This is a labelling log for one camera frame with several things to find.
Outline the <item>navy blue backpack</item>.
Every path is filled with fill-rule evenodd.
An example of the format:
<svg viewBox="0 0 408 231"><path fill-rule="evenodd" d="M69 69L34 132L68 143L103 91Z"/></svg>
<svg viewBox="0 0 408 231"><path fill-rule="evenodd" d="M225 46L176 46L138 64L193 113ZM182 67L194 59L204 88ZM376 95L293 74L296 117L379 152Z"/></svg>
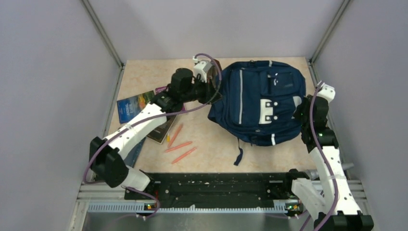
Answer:
<svg viewBox="0 0 408 231"><path fill-rule="evenodd" d="M210 121L256 146L275 146L300 134L294 113L306 96L306 80L298 69L276 61L235 62L221 77L222 98L211 105Z"/></svg>

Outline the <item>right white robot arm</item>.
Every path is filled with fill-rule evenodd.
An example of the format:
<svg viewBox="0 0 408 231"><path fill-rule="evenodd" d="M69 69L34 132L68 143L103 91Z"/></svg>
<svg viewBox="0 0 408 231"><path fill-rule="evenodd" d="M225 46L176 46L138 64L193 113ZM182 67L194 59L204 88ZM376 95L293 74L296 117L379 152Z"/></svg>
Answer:
<svg viewBox="0 0 408 231"><path fill-rule="evenodd" d="M298 197L314 221L316 231L370 231L373 218L362 212L345 176L337 138L327 126L330 97L309 95L295 113L301 138L315 163L322 192L311 177L294 177L282 185L288 198Z"/></svg>

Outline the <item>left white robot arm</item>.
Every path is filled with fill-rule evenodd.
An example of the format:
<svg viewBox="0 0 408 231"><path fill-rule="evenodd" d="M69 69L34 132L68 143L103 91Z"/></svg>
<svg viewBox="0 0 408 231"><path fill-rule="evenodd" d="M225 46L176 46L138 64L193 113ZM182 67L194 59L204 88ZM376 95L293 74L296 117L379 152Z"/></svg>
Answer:
<svg viewBox="0 0 408 231"><path fill-rule="evenodd" d="M125 164L124 160L169 116L184 113L184 103L198 101L205 106L220 99L220 84L220 80L205 78L187 68L177 69L165 90L156 94L137 116L111 135L102 139L95 137L91 141L87 170L92 170L111 188L133 188L143 199L152 197L151 178Z"/></svg>

